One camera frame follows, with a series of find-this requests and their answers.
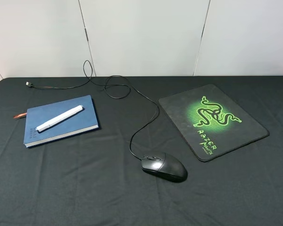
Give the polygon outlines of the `black computer mouse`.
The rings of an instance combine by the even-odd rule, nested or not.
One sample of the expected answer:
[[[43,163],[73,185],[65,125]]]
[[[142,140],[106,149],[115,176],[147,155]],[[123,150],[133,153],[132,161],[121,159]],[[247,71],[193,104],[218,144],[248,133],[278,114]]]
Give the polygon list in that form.
[[[184,165],[174,156],[163,152],[151,152],[141,158],[141,168],[153,176],[181,183],[188,177]]]

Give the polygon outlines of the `white pen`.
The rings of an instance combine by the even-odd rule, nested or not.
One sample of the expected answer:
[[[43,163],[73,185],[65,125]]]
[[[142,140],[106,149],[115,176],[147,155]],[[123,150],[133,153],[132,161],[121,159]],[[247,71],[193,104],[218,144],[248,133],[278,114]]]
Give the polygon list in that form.
[[[46,121],[45,123],[37,126],[36,130],[39,133],[41,133],[44,130],[46,130],[46,129],[50,128],[50,127],[53,127],[56,124],[58,124],[58,123],[60,123],[60,122],[62,122],[64,120],[72,117],[73,115],[77,114],[78,112],[80,112],[82,110],[84,110],[84,107],[82,105],[78,105],[78,106],[76,106],[76,107],[74,107],[74,108],[72,108],[72,109],[70,109],[70,110],[68,110],[68,111],[66,111],[66,112],[64,112],[64,113],[62,113],[62,114],[60,114],[60,115],[58,115],[58,116],[48,120],[48,121]]]

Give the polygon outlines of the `blue hardcover notebook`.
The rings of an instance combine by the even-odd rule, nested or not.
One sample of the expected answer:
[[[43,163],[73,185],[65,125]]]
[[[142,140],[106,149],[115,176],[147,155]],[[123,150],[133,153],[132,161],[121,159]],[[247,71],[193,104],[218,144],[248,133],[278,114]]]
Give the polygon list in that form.
[[[29,148],[99,128],[90,95],[27,109],[24,145]]]

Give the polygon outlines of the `black green Razer mouse pad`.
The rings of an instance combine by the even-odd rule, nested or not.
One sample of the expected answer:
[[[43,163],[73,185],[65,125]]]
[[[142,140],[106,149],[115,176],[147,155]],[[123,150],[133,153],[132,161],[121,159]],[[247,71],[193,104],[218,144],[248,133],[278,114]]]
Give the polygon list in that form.
[[[208,162],[269,136],[269,131],[213,84],[158,99],[194,155]]]

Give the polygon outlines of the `black tablecloth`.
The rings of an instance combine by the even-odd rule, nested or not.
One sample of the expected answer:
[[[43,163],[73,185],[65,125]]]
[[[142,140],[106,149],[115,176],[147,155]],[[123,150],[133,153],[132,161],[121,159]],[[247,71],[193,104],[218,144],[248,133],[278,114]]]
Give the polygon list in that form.
[[[85,78],[8,78],[0,82],[0,226],[283,226],[283,76],[131,77],[137,88],[109,98]],[[200,162],[168,117],[130,136],[160,97],[214,84],[270,135]],[[28,149],[28,108],[91,95],[100,129]],[[188,177],[171,182],[142,170],[163,152]]]

